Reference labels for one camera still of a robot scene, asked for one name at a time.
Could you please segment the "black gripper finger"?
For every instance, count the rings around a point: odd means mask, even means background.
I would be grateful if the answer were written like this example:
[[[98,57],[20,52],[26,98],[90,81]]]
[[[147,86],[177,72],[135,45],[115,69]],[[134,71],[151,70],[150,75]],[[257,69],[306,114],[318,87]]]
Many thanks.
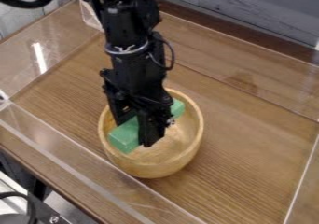
[[[120,126],[136,115],[136,111],[130,100],[130,94],[126,90],[118,89],[111,84],[106,84],[103,86],[103,92],[107,96],[107,101],[116,125]]]
[[[165,136],[170,118],[173,118],[173,113],[169,108],[139,111],[139,142],[144,147],[151,147]]]

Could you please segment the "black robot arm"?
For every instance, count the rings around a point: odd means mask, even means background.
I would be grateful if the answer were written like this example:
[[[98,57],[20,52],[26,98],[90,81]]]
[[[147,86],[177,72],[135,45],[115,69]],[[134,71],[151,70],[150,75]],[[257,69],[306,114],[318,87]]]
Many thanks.
[[[52,0],[0,0],[34,9]],[[161,23],[156,0],[86,0],[103,26],[104,52],[112,67],[100,71],[103,92],[119,125],[136,119],[138,144],[151,147],[166,134],[174,98],[163,87],[175,64],[166,61],[170,43],[155,30]]]

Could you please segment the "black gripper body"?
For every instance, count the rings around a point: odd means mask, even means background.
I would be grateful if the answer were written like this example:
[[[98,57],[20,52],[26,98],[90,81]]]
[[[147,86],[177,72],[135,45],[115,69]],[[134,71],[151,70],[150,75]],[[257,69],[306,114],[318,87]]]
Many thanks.
[[[132,53],[110,50],[112,68],[104,68],[100,76],[104,85],[111,84],[130,94],[136,113],[158,110],[173,105],[173,97],[163,88],[167,77],[165,49],[146,49]]]

